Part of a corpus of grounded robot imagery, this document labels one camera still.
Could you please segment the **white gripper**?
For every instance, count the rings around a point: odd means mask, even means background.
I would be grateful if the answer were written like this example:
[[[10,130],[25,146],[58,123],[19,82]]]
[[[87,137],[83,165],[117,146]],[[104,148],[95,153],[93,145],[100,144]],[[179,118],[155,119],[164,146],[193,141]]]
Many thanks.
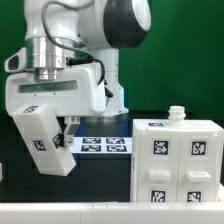
[[[66,117],[64,145],[72,146],[79,117],[101,116],[106,110],[104,83],[98,83],[100,73],[98,63],[89,63],[60,70],[52,81],[37,81],[28,72],[10,75],[6,81],[6,110],[11,115],[23,105],[50,105],[57,117]]]

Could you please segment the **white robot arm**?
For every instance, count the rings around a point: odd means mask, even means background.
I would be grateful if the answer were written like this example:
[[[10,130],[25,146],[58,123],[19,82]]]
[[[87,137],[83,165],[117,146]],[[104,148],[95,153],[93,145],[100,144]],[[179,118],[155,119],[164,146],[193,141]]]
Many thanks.
[[[25,44],[4,64],[6,110],[29,146],[73,143],[79,120],[124,116],[119,51],[151,27],[148,0],[24,0]]]

